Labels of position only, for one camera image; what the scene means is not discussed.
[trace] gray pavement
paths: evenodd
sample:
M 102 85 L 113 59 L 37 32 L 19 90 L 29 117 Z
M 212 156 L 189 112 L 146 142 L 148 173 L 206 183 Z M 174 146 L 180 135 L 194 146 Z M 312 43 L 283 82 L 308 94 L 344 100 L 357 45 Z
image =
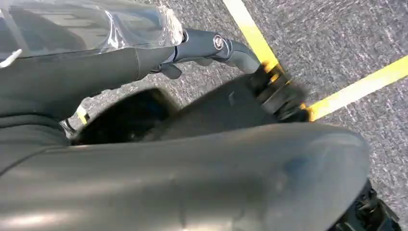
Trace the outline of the gray pavement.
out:
M 244 41 L 221 0 L 145 0 L 173 8 L 185 27 Z M 407 0 L 245 0 L 284 68 L 315 102 L 408 54 Z M 83 105 L 91 116 L 125 95 L 152 86 L 187 105 L 240 72 L 183 64 L 178 80 L 148 76 Z M 348 127 L 370 143 L 371 179 L 408 228 L 408 78 L 319 120 Z

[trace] clear plastic bag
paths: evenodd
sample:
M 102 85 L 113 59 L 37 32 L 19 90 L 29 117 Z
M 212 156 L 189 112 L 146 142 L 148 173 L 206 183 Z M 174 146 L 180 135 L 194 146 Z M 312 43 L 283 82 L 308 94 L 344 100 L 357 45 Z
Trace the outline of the clear plastic bag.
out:
M 1 0 L 0 61 L 77 51 L 177 46 L 182 26 L 164 6 L 130 0 Z

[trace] yellow line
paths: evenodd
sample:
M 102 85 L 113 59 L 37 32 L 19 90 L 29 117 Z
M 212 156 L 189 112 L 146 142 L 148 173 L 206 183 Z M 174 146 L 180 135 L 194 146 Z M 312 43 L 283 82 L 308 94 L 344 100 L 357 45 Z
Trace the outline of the yellow line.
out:
M 266 71 L 271 71 L 278 65 L 278 59 L 273 54 L 261 31 L 256 26 L 247 8 L 241 0 L 223 0 L 228 11 L 242 31 L 252 51 L 259 61 L 266 64 Z
M 310 121 L 322 118 L 406 76 L 408 55 L 308 107 Z
M 259 61 L 267 64 L 266 71 L 269 72 L 276 65 L 280 67 L 278 59 L 273 54 L 242 0 L 223 1 Z M 408 76 L 408 56 L 308 107 L 307 110 L 311 116 L 310 121 L 322 118 L 405 76 Z
M 76 109 L 76 114 L 78 115 L 79 119 L 83 124 L 87 124 L 87 110 L 83 108 L 81 105 Z

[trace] plastic wrap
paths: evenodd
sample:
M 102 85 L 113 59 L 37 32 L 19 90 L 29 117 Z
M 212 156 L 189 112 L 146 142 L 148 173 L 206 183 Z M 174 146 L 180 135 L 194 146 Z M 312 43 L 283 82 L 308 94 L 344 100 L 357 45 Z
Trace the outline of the plastic wrap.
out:
M 130 0 L 1 0 L 0 61 L 127 47 L 153 49 L 181 43 L 172 10 Z

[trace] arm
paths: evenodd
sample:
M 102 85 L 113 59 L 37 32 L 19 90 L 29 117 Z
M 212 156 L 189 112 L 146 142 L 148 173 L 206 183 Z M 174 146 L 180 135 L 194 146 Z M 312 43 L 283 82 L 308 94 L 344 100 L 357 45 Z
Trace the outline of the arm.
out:
M 148 58 L 140 54 L 147 51 Z M 143 78 L 171 52 L 79 52 L 18 59 L 0 69 L 0 171 L 49 147 L 69 145 L 59 121 L 84 98 Z

